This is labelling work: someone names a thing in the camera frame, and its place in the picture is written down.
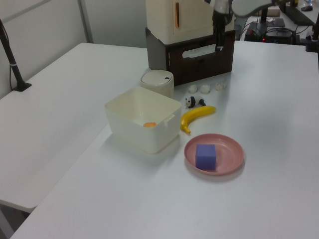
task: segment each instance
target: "purple cube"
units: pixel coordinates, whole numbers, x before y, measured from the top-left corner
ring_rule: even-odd
[[[198,144],[196,146],[195,166],[202,170],[216,169],[216,148],[214,144]]]

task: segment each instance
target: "white table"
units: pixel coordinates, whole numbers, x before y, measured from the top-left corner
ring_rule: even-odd
[[[136,57],[131,67],[146,58]],[[191,136],[180,132],[159,154],[117,139],[107,124],[12,239],[317,238],[317,54],[235,42],[232,72],[195,83],[217,82],[227,89],[202,95],[216,113],[192,122]],[[184,103],[190,84],[175,88],[176,100]],[[243,167],[213,177],[188,165],[185,144],[209,132],[242,145]]]
[[[107,123],[104,103],[138,84],[146,52],[80,44],[0,100],[1,204],[31,212],[44,199]]]

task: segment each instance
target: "banana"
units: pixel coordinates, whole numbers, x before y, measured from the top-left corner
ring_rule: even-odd
[[[190,134],[190,130],[188,129],[188,125],[196,118],[209,115],[215,112],[216,107],[214,106],[201,106],[198,108],[194,108],[186,112],[182,115],[180,119],[180,129],[184,132]]]

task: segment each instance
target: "pink plate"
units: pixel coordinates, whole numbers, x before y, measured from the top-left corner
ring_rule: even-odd
[[[198,144],[214,144],[216,147],[216,170],[201,170],[195,167],[196,146]],[[235,171],[244,161],[244,150],[240,144],[230,137],[208,133],[191,139],[184,149],[186,160],[197,171],[209,175],[224,175]]]

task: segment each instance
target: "toy panda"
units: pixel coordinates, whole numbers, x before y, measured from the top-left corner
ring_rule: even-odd
[[[191,96],[189,99],[186,98],[185,106],[188,108],[193,108],[195,105],[205,106],[204,99],[200,96]]]

